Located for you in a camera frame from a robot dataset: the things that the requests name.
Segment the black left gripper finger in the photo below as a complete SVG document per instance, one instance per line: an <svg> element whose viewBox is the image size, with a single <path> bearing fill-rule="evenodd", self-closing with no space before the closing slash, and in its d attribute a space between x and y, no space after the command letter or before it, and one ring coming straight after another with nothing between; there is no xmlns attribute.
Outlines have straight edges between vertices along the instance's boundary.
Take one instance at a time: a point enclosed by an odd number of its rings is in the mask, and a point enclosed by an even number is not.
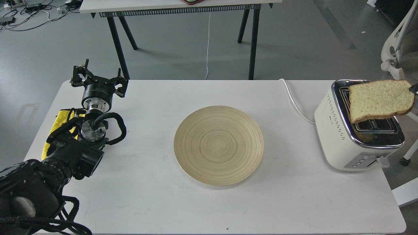
<svg viewBox="0 0 418 235"><path fill-rule="evenodd" d="M128 83L129 79L126 79L121 75L121 68L118 69L117 76L109 80L109 86L112 89L112 92L120 98L125 97Z"/></svg>
<svg viewBox="0 0 418 235"><path fill-rule="evenodd" d="M86 87L95 83L94 75L88 70L89 59L80 66L73 66L72 79L70 84L72 87Z"/></svg>

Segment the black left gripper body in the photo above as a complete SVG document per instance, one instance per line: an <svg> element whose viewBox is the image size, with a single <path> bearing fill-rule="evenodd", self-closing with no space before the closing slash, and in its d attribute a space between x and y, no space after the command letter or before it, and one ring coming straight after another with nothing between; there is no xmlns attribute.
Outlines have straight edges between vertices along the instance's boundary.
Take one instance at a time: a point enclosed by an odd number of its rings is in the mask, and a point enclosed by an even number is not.
<svg viewBox="0 0 418 235"><path fill-rule="evenodd" d="M112 107L115 85L107 79L88 78L84 81L82 107L85 110L110 110Z"/></svg>

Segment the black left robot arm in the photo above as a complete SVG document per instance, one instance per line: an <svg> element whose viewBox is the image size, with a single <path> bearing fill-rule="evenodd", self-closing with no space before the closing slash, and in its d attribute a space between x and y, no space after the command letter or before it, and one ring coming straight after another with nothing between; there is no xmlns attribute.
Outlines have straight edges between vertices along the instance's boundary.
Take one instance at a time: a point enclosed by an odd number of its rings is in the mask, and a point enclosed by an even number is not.
<svg viewBox="0 0 418 235"><path fill-rule="evenodd" d="M70 84L83 87L81 109L69 109L67 120L48 135L46 157L30 159L1 171L1 234L52 233L91 235L74 221L79 200L64 196L74 178L90 177L103 158L103 148L124 140L127 129L118 113L111 113L113 95L125 97L128 78L123 69L111 79L95 76L88 62L74 66Z"/></svg>

